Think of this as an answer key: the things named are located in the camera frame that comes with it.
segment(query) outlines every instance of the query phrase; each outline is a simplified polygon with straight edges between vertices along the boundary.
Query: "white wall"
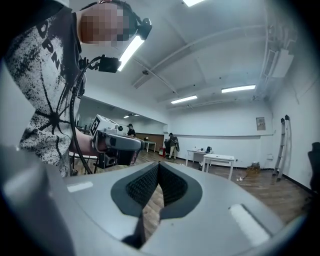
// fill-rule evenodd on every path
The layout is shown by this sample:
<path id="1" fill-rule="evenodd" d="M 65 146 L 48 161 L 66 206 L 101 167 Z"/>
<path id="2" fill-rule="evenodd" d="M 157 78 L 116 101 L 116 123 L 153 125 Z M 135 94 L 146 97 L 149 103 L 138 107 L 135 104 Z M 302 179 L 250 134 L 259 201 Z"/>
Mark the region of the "white wall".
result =
<path id="1" fill-rule="evenodd" d="M 133 124 L 134 130 L 136 133 L 141 134 L 164 134 L 164 123 L 150 120 L 150 119 L 142 119 L 135 121 Z"/>
<path id="2" fill-rule="evenodd" d="M 257 130 L 256 118 L 266 130 Z M 273 134 L 272 114 L 264 102 L 232 102 L 173 111 L 170 129 L 179 135 L 260 136 Z"/>
<path id="3" fill-rule="evenodd" d="M 257 131 L 256 118 L 261 117 L 265 118 L 265 131 Z M 180 158 L 186 158 L 187 149 L 210 146 L 215 154 L 238 159 L 235 167 L 247 167 L 252 162 L 260 162 L 262 168 L 272 167 L 267 160 L 272 151 L 272 113 L 264 102 L 222 103 L 173 111 L 170 132 L 178 136 Z"/>
<path id="4" fill-rule="evenodd" d="M 320 69 L 306 42 L 300 42 L 296 49 L 285 81 L 271 102 L 276 130 L 273 152 L 278 154 L 280 146 L 280 119 L 289 115 L 291 126 L 283 173 L 309 188 L 312 169 L 307 153 L 312 143 L 320 142 Z"/>

